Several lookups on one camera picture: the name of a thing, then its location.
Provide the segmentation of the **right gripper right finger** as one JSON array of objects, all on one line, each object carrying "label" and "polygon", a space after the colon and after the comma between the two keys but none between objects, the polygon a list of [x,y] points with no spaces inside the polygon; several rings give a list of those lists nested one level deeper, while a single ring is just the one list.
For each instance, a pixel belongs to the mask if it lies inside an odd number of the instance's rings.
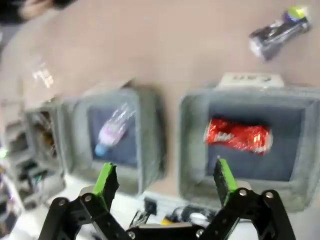
[{"label": "right gripper right finger", "polygon": [[280,195],[273,189],[261,194],[239,187],[225,159],[218,159],[213,171],[221,209],[199,236],[200,240],[227,240],[240,220],[254,226],[259,240],[296,238]]}]

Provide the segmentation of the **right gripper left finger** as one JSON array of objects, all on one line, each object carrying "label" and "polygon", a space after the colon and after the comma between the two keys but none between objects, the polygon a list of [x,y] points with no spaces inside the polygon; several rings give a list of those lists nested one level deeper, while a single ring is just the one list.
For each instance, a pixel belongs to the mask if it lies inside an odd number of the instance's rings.
[{"label": "right gripper left finger", "polygon": [[91,224],[103,240],[129,240],[128,233],[110,213],[118,187],[116,165],[106,163],[91,192],[73,201],[55,198],[48,211],[48,238],[75,240],[81,227]]}]

